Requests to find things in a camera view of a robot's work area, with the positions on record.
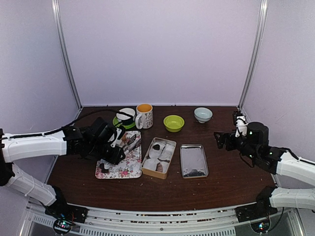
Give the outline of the white mug orange interior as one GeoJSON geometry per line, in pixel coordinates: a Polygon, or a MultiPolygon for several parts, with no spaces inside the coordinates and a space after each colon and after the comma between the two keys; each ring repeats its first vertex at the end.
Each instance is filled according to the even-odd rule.
{"type": "Polygon", "coordinates": [[[151,104],[140,104],[136,107],[135,125],[137,129],[149,129],[153,126],[153,107],[151,104]]]}

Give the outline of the aluminium frame post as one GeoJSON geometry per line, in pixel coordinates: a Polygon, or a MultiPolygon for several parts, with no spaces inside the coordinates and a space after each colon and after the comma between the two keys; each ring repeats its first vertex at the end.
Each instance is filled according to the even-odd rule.
{"type": "Polygon", "coordinates": [[[238,103],[239,110],[243,109],[244,107],[245,100],[250,89],[251,81],[254,76],[254,71],[257,64],[258,55],[259,55],[259,49],[261,47],[261,43],[263,40],[264,31],[265,31],[265,25],[266,25],[267,14],[268,14],[268,5],[269,5],[268,0],[260,1],[259,15],[258,15],[255,39],[254,39],[254,44],[253,44],[253,49],[252,49],[252,55],[251,55],[251,59],[250,59],[250,63],[249,63],[249,67],[248,67],[248,71],[247,71],[247,75],[245,79],[245,84],[244,84],[242,94],[238,103]]]}
{"type": "Polygon", "coordinates": [[[63,64],[66,72],[67,79],[69,81],[70,85],[70,90],[72,92],[72,95],[74,97],[76,106],[78,110],[82,109],[82,103],[79,98],[78,90],[74,81],[71,65],[70,65],[70,60],[68,56],[68,51],[66,47],[66,41],[64,37],[64,32],[63,32],[63,25],[62,25],[62,18],[61,18],[61,13],[60,13],[60,3],[58,0],[52,0],[52,10],[53,10],[53,15],[55,19],[55,24],[57,28],[57,33],[59,37],[59,43],[60,43],[60,48],[61,48],[61,54],[62,54],[62,59],[63,59],[63,64]]]}

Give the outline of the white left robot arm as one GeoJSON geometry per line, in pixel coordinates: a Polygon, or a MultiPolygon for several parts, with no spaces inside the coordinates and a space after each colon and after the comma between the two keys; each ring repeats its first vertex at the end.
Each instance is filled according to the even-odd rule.
{"type": "Polygon", "coordinates": [[[70,124],[44,133],[1,133],[0,184],[38,200],[58,218],[67,218],[71,208],[62,191],[27,174],[14,162],[33,157],[80,155],[116,165],[125,158],[119,145],[125,132],[121,125],[116,127],[98,117],[91,126],[82,128],[70,124]]]}

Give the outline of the tan tin box base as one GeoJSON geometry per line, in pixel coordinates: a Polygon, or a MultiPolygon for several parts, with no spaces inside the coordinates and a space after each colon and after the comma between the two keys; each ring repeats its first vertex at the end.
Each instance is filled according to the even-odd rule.
{"type": "Polygon", "coordinates": [[[142,174],[166,179],[176,144],[172,140],[154,137],[142,161],[142,174]],[[154,145],[159,145],[159,150],[154,150],[154,145]]]}

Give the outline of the green saucer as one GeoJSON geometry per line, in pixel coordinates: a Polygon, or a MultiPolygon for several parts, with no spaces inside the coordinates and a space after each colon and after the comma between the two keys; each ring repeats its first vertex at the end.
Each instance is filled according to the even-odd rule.
{"type": "Polygon", "coordinates": [[[117,119],[117,117],[114,117],[113,118],[113,125],[116,126],[116,127],[124,127],[126,130],[130,130],[132,128],[134,128],[136,125],[135,125],[135,122],[129,124],[129,125],[124,125],[122,123],[120,123],[117,119]]]}

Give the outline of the light blue ceramic bowl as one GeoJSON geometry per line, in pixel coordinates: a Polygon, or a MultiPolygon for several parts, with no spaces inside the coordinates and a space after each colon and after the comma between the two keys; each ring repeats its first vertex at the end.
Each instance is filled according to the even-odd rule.
{"type": "Polygon", "coordinates": [[[199,123],[206,123],[213,117],[213,112],[205,107],[198,107],[194,110],[194,117],[199,123]]]}

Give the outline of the lime green bowl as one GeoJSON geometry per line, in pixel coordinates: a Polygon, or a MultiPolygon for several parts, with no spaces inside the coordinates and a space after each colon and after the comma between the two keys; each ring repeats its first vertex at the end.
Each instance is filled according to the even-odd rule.
{"type": "Polygon", "coordinates": [[[163,124],[167,131],[176,133],[182,130],[185,121],[181,116],[169,115],[164,118],[163,124]]]}

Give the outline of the left aluminium frame post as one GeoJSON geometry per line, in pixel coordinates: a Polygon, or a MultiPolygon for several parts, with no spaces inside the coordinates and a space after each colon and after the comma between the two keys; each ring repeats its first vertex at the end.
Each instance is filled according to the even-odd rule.
{"type": "Polygon", "coordinates": [[[82,109],[82,103],[79,98],[78,90],[74,81],[71,65],[70,65],[70,60],[68,56],[68,51],[66,47],[66,41],[64,37],[64,32],[63,32],[63,25],[62,25],[62,18],[61,18],[61,13],[60,13],[60,3],[58,0],[52,0],[52,10],[53,10],[53,15],[55,19],[55,24],[57,28],[57,33],[59,37],[59,43],[60,43],[60,48],[61,48],[61,54],[62,54],[62,59],[63,59],[63,64],[66,72],[67,79],[69,81],[70,85],[70,90],[72,92],[72,95],[74,97],[76,106],[78,110],[82,109]]]}

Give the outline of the dark cup white interior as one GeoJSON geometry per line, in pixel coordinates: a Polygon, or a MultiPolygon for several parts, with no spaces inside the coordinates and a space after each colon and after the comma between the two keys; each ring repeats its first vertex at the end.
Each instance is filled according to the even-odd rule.
{"type": "Polygon", "coordinates": [[[122,108],[116,113],[118,122],[123,125],[130,125],[134,122],[136,111],[133,108],[122,108]]]}

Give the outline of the bear print tin lid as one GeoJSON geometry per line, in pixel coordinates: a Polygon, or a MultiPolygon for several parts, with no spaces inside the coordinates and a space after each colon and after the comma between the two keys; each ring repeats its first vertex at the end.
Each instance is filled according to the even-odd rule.
{"type": "Polygon", "coordinates": [[[209,174],[203,145],[183,144],[180,147],[181,172],[183,178],[201,178],[209,174]]]}

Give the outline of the right aluminium frame post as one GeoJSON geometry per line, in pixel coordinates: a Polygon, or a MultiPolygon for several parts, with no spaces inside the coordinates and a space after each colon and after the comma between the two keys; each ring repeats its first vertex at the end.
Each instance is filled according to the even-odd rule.
{"type": "Polygon", "coordinates": [[[238,103],[239,110],[243,109],[244,107],[245,100],[250,89],[251,81],[254,76],[254,71],[257,64],[258,55],[259,55],[259,49],[261,47],[261,43],[263,40],[264,31],[265,31],[265,25],[266,25],[267,14],[268,14],[268,5],[269,5],[268,0],[260,1],[259,15],[258,15],[255,39],[254,39],[254,44],[253,44],[253,49],[252,49],[252,55],[251,55],[251,59],[250,59],[250,63],[249,63],[249,67],[248,67],[248,71],[247,71],[247,75],[245,79],[245,84],[244,84],[242,94],[238,103]]]}

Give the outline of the silver metal tongs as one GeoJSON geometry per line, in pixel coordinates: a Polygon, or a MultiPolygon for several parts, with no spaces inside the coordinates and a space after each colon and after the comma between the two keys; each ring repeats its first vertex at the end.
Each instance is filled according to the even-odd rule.
{"type": "Polygon", "coordinates": [[[123,151],[125,154],[130,153],[133,150],[136,150],[141,146],[141,137],[137,135],[133,135],[126,144],[123,146],[123,151]]]}

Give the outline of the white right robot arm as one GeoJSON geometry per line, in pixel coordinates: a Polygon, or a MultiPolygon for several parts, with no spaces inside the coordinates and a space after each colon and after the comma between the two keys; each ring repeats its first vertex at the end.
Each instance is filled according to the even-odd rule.
{"type": "Polygon", "coordinates": [[[269,128],[261,122],[248,122],[240,111],[233,112],[235,130],[214,132],[219,149],[237,150],[249,167],[259,167],[272,174],[290,177],[311,185],[307,189],[288,189],[266,186],[255,203],[235,209],[240,222],[268,217],[280,207],[315,208],[315,163],[297,156],[287,147],[269,145],[269,128]]]}

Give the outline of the front aluminium rail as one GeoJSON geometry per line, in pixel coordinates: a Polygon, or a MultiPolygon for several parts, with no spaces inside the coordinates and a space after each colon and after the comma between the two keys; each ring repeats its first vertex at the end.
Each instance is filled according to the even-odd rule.
{"type": "Polygon", "coordinates": [[[186,211],[123,211],[89,207],[67,236],[304,236],[299,212],[241,222],[235,207],[186,211]]]}

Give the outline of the floral rectangular tray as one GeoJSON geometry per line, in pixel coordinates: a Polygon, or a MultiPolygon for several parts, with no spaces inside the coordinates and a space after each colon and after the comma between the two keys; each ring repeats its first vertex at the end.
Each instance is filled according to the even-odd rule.
{"type": "MultiPolygon", "coordinates": [[[[123,136],[130,139],[133,135],[141,137],[140,131],[127,131],[123,136]]],[[[119,147],[123,147],[126,142],[122,142],[121,139],[117,141],[119,147]]],[[[142,150],[141,146],[136,150],[125,154],[124,160],[122,160],[118,165],[113,165],[105,160],[100,160],[96,164],[95,177],[97,179],[127,179],[127,178],[139,178],[142,175],[142,150]],[[108,173],[102,173],[99,165],[104,163],[106,168],[109,169],[108,173]]]]}

